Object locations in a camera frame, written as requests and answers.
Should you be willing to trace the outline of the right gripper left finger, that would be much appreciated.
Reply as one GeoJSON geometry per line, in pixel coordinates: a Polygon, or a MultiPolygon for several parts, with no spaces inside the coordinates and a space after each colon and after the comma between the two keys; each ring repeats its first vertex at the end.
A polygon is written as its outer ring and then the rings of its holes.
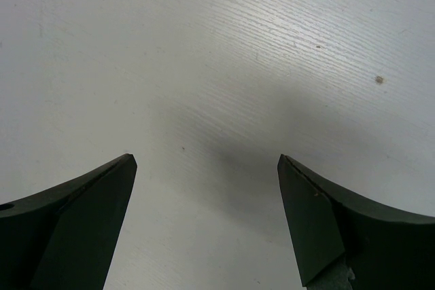
{"type": "Polygon", "coordinates": [[[135,182],[124,154],[1,205],[2,289],[102,289],[135,182]]]}

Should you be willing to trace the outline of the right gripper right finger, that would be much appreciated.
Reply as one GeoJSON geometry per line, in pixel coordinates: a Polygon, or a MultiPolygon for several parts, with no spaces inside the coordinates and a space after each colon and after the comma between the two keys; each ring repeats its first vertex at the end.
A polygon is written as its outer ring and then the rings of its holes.
{"type": "Polygon", "coordinates": [[[365,198],[289,156],[277,171],[303,287],[434,288],[433,217],[365,198]]]}

